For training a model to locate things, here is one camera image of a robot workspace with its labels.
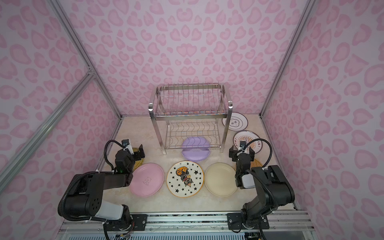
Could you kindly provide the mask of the yellow woven plate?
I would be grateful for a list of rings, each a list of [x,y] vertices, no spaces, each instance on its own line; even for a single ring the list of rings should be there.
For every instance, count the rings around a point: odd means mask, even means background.
[[[143,164],[144,159],[142,159],[141,161],[137,161],[137,162],[135,161],[134,171]]]

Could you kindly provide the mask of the pink bear plate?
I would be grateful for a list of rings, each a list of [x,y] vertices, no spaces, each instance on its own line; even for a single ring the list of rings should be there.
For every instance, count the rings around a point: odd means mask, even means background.
[[[130,184],[132,194],[146,198],[154,195],[163,185],[164,171],[155,163],[147,163],[138,167],[133,172]]]

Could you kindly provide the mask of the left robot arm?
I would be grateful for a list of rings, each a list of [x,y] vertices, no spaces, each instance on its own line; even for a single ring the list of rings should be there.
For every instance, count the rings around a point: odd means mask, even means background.
[[[124,148],[115,155],[116,165],[112,171],[75,175],[59,202],[58,214],[72,222],[115,221],[129,226],[132,222],[129,208],[103,200],[103,192],[128,187],[133,179],[135,163],[144,157],[143,145],[132,152]]]

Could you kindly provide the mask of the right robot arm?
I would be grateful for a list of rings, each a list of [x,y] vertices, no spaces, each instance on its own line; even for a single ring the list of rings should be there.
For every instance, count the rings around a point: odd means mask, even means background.
[[[249,189],[248,182],[254,183],[257,196],[245,203],[239,213],[227,214],[229,230],[239,233],[245,229],[267,230],[270,228],[267,215],[279,207],[292,204],[295,192],[277,165],[267,168],[251,167],[255,152],[229,149],[229,157],[236,163],[235,183],[240,189]]]

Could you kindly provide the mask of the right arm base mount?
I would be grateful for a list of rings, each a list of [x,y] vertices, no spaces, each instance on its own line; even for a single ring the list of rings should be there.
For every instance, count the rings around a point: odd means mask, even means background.
[[[239,230],[268,230],[270,228],[266,216],[249,217],[240,212],[229,213],[226,216],[228,229],[235,232]]]

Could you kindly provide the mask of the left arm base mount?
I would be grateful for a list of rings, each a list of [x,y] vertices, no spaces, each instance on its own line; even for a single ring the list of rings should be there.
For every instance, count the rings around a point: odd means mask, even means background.
[[[133,214],[129,217],[123,216],[120,220],[108,220],[104,224],[104,230],[111,232],[130,232],[144,231],[146,228],[148,215]]]

